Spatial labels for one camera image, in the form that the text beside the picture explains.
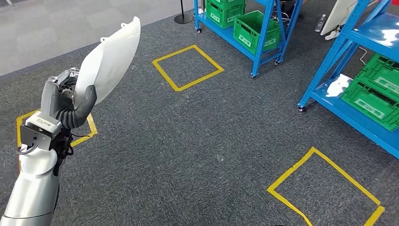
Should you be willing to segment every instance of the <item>green crate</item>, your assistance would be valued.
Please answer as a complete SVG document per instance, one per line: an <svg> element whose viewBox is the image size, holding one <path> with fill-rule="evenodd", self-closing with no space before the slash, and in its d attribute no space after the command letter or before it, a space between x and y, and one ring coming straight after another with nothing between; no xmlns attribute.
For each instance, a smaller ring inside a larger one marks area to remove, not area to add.
<svg viewBox="0 0 399 226"><path fill-rule="evenodd" d="M341 99L389 131L399 127L399 103L360 81L352 81Z"/></svg>
<svg viewBox="0 0 399 226"><path fill-rule="evenodd" d="M399 64L375 54L355 80L399 102Z"/></svg>
<svg viewBox="0 0 399 226"><path fill-rule="evenodd" d="M211 2L211 0L207 0L205 7L207 18L222 29L233 26L234 18L241 16L245 12L245 4L236 5L229 9L223 9Z"/></svg>
<svg viewBox="0 0 399 226"><path fill-rule="evenodd" d="M221 9L230 9L236 5L245 5L245 0L209 0Z"/></svg>
<svg viewBox="0 0 399 226"><path fill-rule="evenodd" d="M363 69L369 69L373 68L374 70L379 70L381 67L387 67L390 69L396 69L398 70L399 68L399 63L386 58L385 56L381 54L374 54L374 56L367 62L366 66L364 66Z"/></svg>
<svg viewBox="0 0 399 226"><path fill-rule="evenodd" d="M253 54L256 54L262 23L263 13L258 10L237 17L234 22L234 39ZM266 40L263 45L263 51L276 48L279 39L279 23L270 20Z"/></svg>

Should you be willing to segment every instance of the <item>stanchion base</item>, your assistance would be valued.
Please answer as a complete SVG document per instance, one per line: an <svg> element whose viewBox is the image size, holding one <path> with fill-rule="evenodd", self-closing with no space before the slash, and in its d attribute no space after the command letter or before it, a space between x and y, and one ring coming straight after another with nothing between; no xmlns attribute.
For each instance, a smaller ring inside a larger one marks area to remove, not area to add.
<svg viewBox="0 0 399 226"><path fill-rule="evenodd" d="M191 21L192 21L192 14L191 13L189 13L189 14L185 13L184 14L184 19L183 19L183 16L181 14L177 15L175 17L175 22L178 23L178 24L188 24Z"/></svg>

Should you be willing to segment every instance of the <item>blue shelving unit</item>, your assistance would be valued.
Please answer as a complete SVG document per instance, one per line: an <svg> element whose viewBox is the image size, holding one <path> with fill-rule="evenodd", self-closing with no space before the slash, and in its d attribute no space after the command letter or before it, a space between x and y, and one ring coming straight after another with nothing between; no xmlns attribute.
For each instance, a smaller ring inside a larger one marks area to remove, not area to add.
<svg viewBox="0 0 399 226"><path fill-rule="evenodd" d="M390 0L382 0L365 22L355 28L369 0L359 0L298 103L304 111L309 99L322 104L366 137L399 159L399 129L390 132L340 99L351 78L341 74L359 45L399 62L399 17L386 13ZM321 80L341 58L326 82Z"/></svg>
<svg viewBox="0 0 399 226"><path fill-rule="evenodd" d="M279 21L282 21L280 0L256 0L256 1L258 3L264 5L264 17L263 17L261 35L259 38L259 43L264 43L274 4L276 4L277 17L278 17ZM258 70L259 70L260 65L262 65L268 61L271 61L271 60L275 60L275 64L279 64L283 61L283 57L284 57L284 54L287 49L288 41L291 38L292 31L294 30L295 22L298 17L301 5L302 5L302 0L297 0L296 4L295 4L295 9L293 11L293 14L292 14L292 17L291 17L291 20L289 23L289 26L286 30L284 29L284 25L282 23L279 23L280 33L281 33L281 41L277 46L277 49L278 49L277 53L274 53L270 56L268 56L268 55L275 49L271 49L271 50L262 52L263 45L258 45L257 50L256 50L257 54L254 55L233 38L233 27L230 27L228 29L222 29L221 27L219 27L218 25L213 23L211 20L207 19L207 16L205 15L205 13L198 14L197 0L194 0L195 29L197 29L198 32L201 32L201 28L200 28L200 22L201 22L203 25L207 26L210 30L212 30L213 32L218 34L220 37L222 37L224 40L226 40L228 43L230 43L236 49L238 49L240 52L242 52L244 55L246 55L249 59L251 59L254 62L253 66L252 66L252 72L251 72L251 77L253 78L258 75Z"/></svg>

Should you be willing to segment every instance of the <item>shelf post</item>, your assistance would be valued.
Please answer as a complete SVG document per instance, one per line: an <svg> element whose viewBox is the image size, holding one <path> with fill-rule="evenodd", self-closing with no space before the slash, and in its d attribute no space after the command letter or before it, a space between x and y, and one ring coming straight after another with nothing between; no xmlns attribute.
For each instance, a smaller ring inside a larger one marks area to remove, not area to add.
<svg viewBox="0 0 399 226"><path fill-rule="evenodd" d="M303 0L296 0L295 6L294 6L294 11L292 12L292 16L289 20L287 32L285 34L281 34L281 35L285 35L285 41L283 42L283 45L280 48L281 54L276 59L277 63L281 63L283 61L284 54L287 50L287 46L289 43L289 39L291 38L292 32L294 31L294 27L295 27L295 23L298 18L298 15L299 15L299 11L301 11L302 1Z"/></svg>
<svg viewBox="0 0 399 226"><path fill-rule="evenodd" d="M266 39L267 29L269 27L271 11L273 10L273 3L274 3L274 0L266 0L265 1L261 35L258 40L258 46L256 48L254 64L252 66L252 72L251 72L252 77L255 77L258 75L259 65L262 60L263 45L264 45L264 41Z"/></svg>
<svg viewBox="0 0 399 226"><path fill-rule="evenodd" d="M194 0L194 27L195 29L199 29L200 28L200 23L198 21L198 0Z"/></svg>
<svg viewBox="0 0 399 226"><path fill-rule="evenodd" d="M341 74L343 68L348 64L349 60L352 58L353 54L355 54L356 50L358 49L359 45L356 43L352 43L349 47L348 51L346 51L345 55L342 57L341 61L335 67L334 72L331 74L330 78L335 78L339 74Z"/></svg>
<svg viewBox="0 0 399 226"><path fill-rule="evenodd" d="M359 21L360 16L362 15L363 11L366 9L368 5L367 0L360 0L351 15L348 18L348 21L343 26L341 33L338 35L334 44L331 46L330 50L328 51L326 57L324 58L323 62L321 63L320 67L316 71L313 79L311 80L308 88L306 89L305 93L303 94L301 100L298 103L298 107L303 108L309 101L312 92L316 89L319 85L321 79L327 74L328 70L338 61L337 54L340 50L345 46L345 33L350 32L355 27L356 23Z"/></svg>

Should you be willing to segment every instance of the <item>yellow tape square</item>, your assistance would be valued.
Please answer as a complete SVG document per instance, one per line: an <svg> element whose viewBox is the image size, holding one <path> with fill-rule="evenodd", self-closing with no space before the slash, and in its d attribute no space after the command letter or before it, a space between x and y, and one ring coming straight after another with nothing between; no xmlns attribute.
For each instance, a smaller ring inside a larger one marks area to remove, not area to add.
<svg viewBox="0 0 399 226"><path fill-rule="evenodd" d="M18 143L18 147L20 147L22 145L21 144L21 131L20 131L20 126L22 125L22 120L32 116L38 110L40 110L40 109L34 110L33 112L29 112L24 115L21 115L16 119L16 140ZM87 135L88 137L81 137L81 138L73 141L71 143L72 147L82 143L83 141L86 141L86 140L92 138L95 134L97 134L97 128L96 128L96 125L94 124L93 117L91 116L91 114L88 115L87 121L88 121L88 126L90 127L90 133Z"/></svg>
<svg viewBox="0 0 399 226"><path fill-rule="evenodd" d="M197 80L195 80L195 81L192 81L192 82L190 82L190 83L188 83L188 84L186 84L186 85L184 85L184 86L178 87L178 86L171 80L171 78L169 78L169 76L168 76L168 75L166 74L166 72L161 68L161 66L158 64L158 62L161 61L161 60L165 60L165 59L167 59L167 58L169 58L169 57L175 56L175 55L177 55L177 54L179 54L179 53L183 53L183 52L185 52L185 51L187 51L187 50L190 50L190 49L192 49L192 48L195 49L196 51L198 51L205 59L207 59L214 67L216 67L217 70L214 71L214 72L212 72L212 73L210 73L210 74L207 74L207 75L205 75L205 76L203 76L203 77L201 77L201 78L199 78L199 79L197 79ZM214 75L217 75L217 74L219 74L220 72L223 72L223 71L224 71L224 69L223 69L220 65L218 65L218 64L217 64L213 59L211 59L206 53L204 53L204 51L202 51L200 48L198 48L197 45L192 45L192 46L186 47L186 48L184 48L184 49L181 49L181 50L179 50L179 51L176 51L176 52L174 52L174 53L171 53L171 54L168 54L168 55L166 55L166 56L163 56L163 57L160 57L160 58L158 58L158 59L155 59L155 60L153 60L152 64L154 64L154 66L158 69L158 71L161 73L161 75L165 78L165 80L169 83L169 85L170 85L175 91L182 91L182 90L185 90L185 89L187 89L187 88L189 88L189 87L191 87L191 86L193 86L193 85L195 85L195 84L197 84L197 83L200 83L200 82L202 82L202 81L204 81L204 80L206 80L206 79L209 79L210 77L212 77L212 76L214 76Z"/></svg>
<svg viewBox="0 0 399 226"><path fill-rule="evenodd" d="M316 148L312 147L308 153L305 154L303 158L301 158L297 163L295 163L291 168L289 168L281 177L279 177L270 187L267 188L267 191L272 194L274 197L276 197L278 200L280 200L282 203L287 205L289 208L291 208L293 211L295 211L297 214L301 215L305 222L308 224L308 226L313 226L310 220L293 204L291 204L286 198L284 198L282 195L277 193L275 189L285 180L289 175L291 175L295 170L298 169L301 165L303 165L310 157L312 154L317 154L320 156L322 159L324 159L327 163L329 163L334 169L336 169L342 176L344 176L347 180L349 180L353 185L355 185L359 190L361 190L368 198L370 198L376 205L377 209L374 211L374 213L371 215L371 217L365 222L364 226L372 226L377 219L381 216L381 214L384 212L385 208L382 207L380 204L381 202L375 198L368 190L366 190L362 185L360 185L355 179L353 179L351 176L349 176L342 168L340 168L338 165L336 165L331 159L329 159L327 156L325 156L323 153L321 153L319 150Z"/></svg>

